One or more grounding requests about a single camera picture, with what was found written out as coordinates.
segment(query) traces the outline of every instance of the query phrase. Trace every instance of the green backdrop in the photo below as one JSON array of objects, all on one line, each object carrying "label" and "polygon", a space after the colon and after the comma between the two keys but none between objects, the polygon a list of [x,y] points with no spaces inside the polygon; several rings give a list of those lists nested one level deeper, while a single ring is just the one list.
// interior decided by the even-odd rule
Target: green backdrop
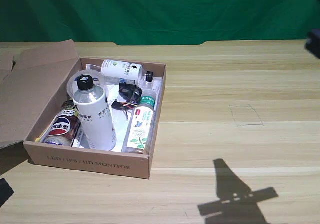
[{"label": "green backdrop", "polygon": [[189,45],[305,39],[317,0],[0,0],[1,42]]}]

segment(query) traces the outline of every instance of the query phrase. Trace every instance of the white plastic bottle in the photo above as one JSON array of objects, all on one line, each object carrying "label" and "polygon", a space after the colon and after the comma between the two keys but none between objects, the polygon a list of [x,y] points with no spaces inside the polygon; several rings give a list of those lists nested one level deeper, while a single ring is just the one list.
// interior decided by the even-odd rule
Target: white plastic bottle
[{"label": "white plastic bottle", "polygon": [[117,143],[117,137],[105,90],[94,85],[90,75],[79,76],[77,85],[79,90],[74,93],[73,102],[78,109],[78,117],[90,148],[112,150]]},{"label": "white plastic bottle", "polygon": [[142,79],[145,72],[140,64],[118,60],[104,60],[101,67],[101,74],[103,76],[132,80],[136,85]]}]

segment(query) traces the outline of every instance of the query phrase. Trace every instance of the box flap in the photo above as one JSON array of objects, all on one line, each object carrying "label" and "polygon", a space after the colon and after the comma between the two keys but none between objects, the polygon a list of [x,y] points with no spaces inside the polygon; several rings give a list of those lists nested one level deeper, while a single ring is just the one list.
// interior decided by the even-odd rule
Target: box flap
[{"label": "box flap", "polygon": [[11,73],[14,65],[14,54],[5,52],[0,55],[0,83]]},{"label": "box flap", "polygon": [[67,85],[70,72],[75,66],[81,68],[71,44],[73,41],[61,42],[61,46],[71,53],[63,51],[64,58],[60,56],[59,43],[53,44],[52,48],[25,51],[20,57],[20,67],[17,64],[0,84],[0,148],[24,141],[61,84]]},{"label": "box flap", "polygon": [[74,41],[66,40],[23,51],[14,70],[24,70],[76,58],[78,53]]},{"label": "box flap", "polygon": [[14,66],[14,54],[11,52],[5,52],[0,55],[0,70],[11,72]]}]

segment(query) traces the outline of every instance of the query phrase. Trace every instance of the cardboard box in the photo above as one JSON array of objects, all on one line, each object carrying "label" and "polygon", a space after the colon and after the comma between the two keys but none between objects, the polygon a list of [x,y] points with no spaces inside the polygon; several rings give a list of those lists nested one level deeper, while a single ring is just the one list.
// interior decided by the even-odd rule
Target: cardboard box
[{"label": "cardboard box", "polygon": [[103,59],[79,58],[72,40],[24,51],[0,85],[0,148],[23,142],[36,165],[148,179],[166,83],[166,65],[142,64],[162,77],[149,154],[101,151],[34,142],[68,99],[67,83],[86,64]]},{"label": "cardboard box", "polygon": [[14,68],[14,55],[11,52],[6,52],[0,55],[0,84],[9,76]]}]

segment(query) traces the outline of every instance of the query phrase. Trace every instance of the wooden table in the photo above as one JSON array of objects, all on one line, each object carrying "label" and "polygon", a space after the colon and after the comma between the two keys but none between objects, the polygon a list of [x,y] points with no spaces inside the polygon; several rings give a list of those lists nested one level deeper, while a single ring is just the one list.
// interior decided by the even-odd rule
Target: wooden table
[{"label": "wooden table", "polygon": [[[150,180],[25,161],[1,176],[15,194],[0,223],[203,224],[198,205],[219,200],[216,159],[252,191],[275,189],[278,198],[258,204],[268,223],[319,222],[320,60],[304,43],[77,43],[81,57],[167,63]],[[41,45],[0,43],[0,52]],[[23,159],[15,148],[6,156]]]}]

